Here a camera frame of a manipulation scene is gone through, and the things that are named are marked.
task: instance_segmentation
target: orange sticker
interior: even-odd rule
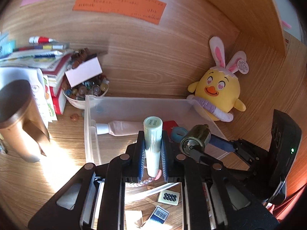
[[[76,0],[73,10],[117,13],[159,24],[165,6],[158,0]]]

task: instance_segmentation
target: bowl of marbles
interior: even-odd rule
[[[85,96],[94,95],[103,97],[109,89],[109,80],[105,75],[98,75],[90,80],[84,81],[75,87],[63,89],[65,97],[72,106],[78,109],[85,109]]]

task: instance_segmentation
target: plastic storage bin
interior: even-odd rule
[[[196,124],[206,123],[213,134],[225,138],[203,108],[193,100],[90,95],[86,96],[84,116],[86,162],[96,165],[108,163],[114,157],[125,153],[127,146],[137,139],[137,135],[97,135],[96,123],[109,123],[113,120],[143,122],[148,116],[160,117],[162,121],[174,120],[187,130]],[[206,146],[205,152],[217,159],[228,154],[210,144]]]

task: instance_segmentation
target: bottle cap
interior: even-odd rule
[[[147,129],[149,131],[158,129],[161,129],[162,131],[162,125],[163,122],[159,117],[151,116],[144,120],[144,129]]]
[[[109,125],[107,123],[97,123],[96,124],[97,135],[109,133]]]
[[[30,44],[34,44],[34,36],[32,36],[32,37],[29,38],[29,43],[30,43]]]

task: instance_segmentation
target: white ceramic bowl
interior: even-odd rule
[[[105,96],[106,92],[108,91],[109,89],[109,86],[108,88],[105,90],[105,92],[100,95],[99,97],[103,97]],[[74,107],[78,108],[78,109],[81,109],[81,110],[84,110],[85,109],[85,100],[75,100],[75,99],[72,99],[70,97],[68,97],[66,94],[65,94],[65,91],[62,90],[62,92],[64,93],[65,97],[67,98],[68,102],[71,103]]]

